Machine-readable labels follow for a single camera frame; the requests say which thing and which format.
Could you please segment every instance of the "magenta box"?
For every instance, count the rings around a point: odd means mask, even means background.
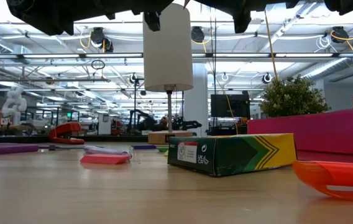
[[[317,152],[315,158],[319,152],[353,156],[353,109],[248,122],[248,134],[275,133],[294,134],[298,158],[309,152]]]

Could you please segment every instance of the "white robot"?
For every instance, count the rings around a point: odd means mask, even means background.
[[[20,86],[11,87],[9,92],[7,92],[7,101],[2,106],[2,117],[11,117],[13,125],[21,124],[21,112],[25,111],[27,108],[27,103],[24,98],[22,98],[23,88]]]

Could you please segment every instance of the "black monitor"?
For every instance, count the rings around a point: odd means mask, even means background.
[[[228,95],[227,97],[229,98],[233,116],[235,118],[250,119],[249,95]],[[226,95],[211,95],[211,116],[220,118],[232,117]]]

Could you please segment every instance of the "lamp shade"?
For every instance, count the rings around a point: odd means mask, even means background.
[[[160,16],[160,31],[144,26],[145,89],[165,92],[193,88],[190,14],[181,5],[170,4]]]

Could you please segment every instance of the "green plant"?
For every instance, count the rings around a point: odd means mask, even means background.
[[[330,110],[321,90],[307,78],[273,79],[263,95],[260,107],[268,117],[323,113]]]

